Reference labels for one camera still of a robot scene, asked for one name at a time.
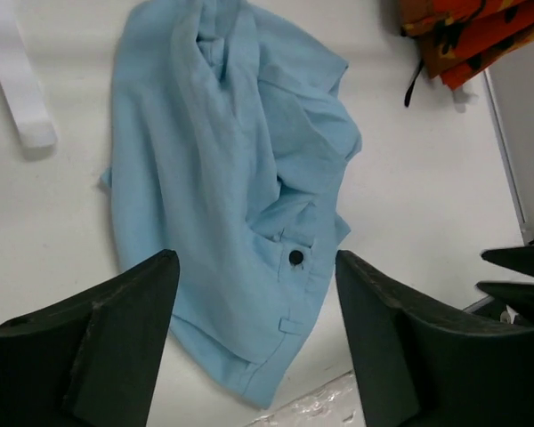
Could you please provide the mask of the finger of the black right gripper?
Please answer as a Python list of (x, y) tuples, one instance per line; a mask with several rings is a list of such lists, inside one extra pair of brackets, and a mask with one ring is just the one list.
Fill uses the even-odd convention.
[(534, 278), (534, 245), (490, 249), (482, 252), (481, 258)]
[(534, 326), (534, 284), (483, 281), (476, 287), (509, 306)]

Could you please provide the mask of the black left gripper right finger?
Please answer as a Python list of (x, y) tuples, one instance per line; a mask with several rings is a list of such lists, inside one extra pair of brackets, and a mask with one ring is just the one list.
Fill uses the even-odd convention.
[(459, 310), (336, 256), (369, 426), (534, 426), (534, 326)]

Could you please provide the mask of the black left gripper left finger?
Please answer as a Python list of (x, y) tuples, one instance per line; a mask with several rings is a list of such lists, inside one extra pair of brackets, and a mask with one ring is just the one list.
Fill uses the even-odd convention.
[(144, 426), (180, 275), (163, 250), (0, 325), (0, 426)]

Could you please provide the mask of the light blue trousers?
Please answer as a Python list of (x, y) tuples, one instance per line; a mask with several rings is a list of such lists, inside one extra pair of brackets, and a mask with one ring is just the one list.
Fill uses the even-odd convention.
[(256, 407), (312, 332), (349, 233), (347, 67), (246, 1), (146, 1), (118, 42), (103, 176), (118, 265), (177, 253), (172, 334)]

